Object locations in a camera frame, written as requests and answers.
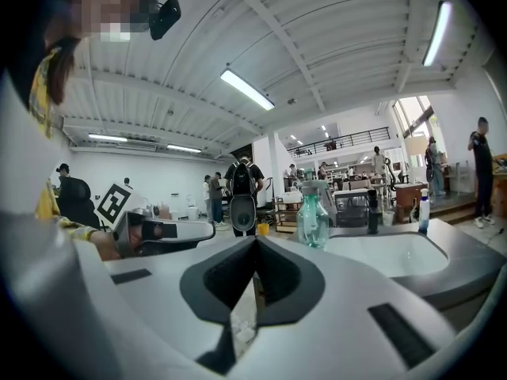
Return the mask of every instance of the sneaker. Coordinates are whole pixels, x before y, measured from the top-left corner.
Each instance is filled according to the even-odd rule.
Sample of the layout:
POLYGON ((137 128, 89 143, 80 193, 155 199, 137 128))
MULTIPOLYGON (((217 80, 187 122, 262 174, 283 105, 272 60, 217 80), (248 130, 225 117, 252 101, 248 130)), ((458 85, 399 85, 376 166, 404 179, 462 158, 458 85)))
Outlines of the sneaker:
POLYGON ((474 220, 474 225, 477 226, 478 228, 482 229, 484 228, 484 224, 482 223, 482 218, 480 217, 477 217, 475 220, 474 220))
POLYGON ((482 217, 482 219, 483 219, 484 221, 486 221, 488 224, 490 224, 490 225, 494 225, 494 219, 492 219, 490 215, 487 215, 487 216, 485 216, 485 217, 482 217))

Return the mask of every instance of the bottle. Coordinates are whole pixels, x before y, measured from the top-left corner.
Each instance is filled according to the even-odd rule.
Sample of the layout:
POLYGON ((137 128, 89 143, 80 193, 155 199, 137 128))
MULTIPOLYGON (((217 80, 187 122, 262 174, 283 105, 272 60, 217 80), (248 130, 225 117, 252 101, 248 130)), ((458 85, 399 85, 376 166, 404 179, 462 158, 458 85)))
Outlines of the bottle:
POLYGON ((329 238, 330 217, 320 202, 318 184, 303 183, 303 205, 298 211, 298 241, 311 248, 322 249, 329 238))
POLYGON ((429 225, 429 199, 428 189, 421 189, 421 202, 419 203, 419 232, 426 233, 429 225))

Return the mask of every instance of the white sink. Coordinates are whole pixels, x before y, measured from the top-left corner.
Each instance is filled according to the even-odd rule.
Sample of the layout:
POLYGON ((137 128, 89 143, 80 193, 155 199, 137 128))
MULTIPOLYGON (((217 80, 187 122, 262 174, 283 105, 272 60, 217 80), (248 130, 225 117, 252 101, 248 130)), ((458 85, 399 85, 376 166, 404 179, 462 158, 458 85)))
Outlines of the white sink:
POLYGON ((324 250, 368 264, 387 277, 426 275, 448 265, 447 256, 417 234, 334 237, 324 250))

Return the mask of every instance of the ceiling light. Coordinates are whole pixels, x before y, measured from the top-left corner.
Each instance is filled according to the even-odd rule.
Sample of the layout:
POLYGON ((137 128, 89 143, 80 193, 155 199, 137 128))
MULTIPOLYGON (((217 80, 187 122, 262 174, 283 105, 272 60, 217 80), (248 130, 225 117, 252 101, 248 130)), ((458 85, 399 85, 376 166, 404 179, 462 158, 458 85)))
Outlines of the ceiling light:
POLYGON ((232 70, 226 69, 221 75, 220 78, 225 82, 229 83, 231 86, 238 89, 241 93, 245 94, 257 104, 259 104, 263 109, 270 110, 275 107, 275 105, 269 101, 266 97, 262 95, 258 90, 245 82, 242 78, 240 78, 237 74, 233 73, 232 70))
POLYGON ((422 64, 425 67, 431 66, 433 64, 433 60, 435 60, 440 44, 442 44, 442 40, 444 39, 445 30, 448 26, 449 18, 451 17, 451 10, 452 5, 450 2, 442 2, 440 4, 438 15, 436 17, 435 29, 433 30, 433 37, 429 43, 429 49, 426 52, 426 56, 422 61, 422 64))
POLYGON ((128 139, 122 136, 110 136, 110 135, 100 135, 100 134, 88 134, 88 138, 91 139, 103 139, 105 141, 118 141, 121 143, 125 143, 128 139))
POLYGON ((178 145, 168 145, 167 149, 184 150, 185 152, 192 152, 194 154, 198 154, 198 153, 202 152, 200 149, 186 148, 184 146, 178 146, 178 145))

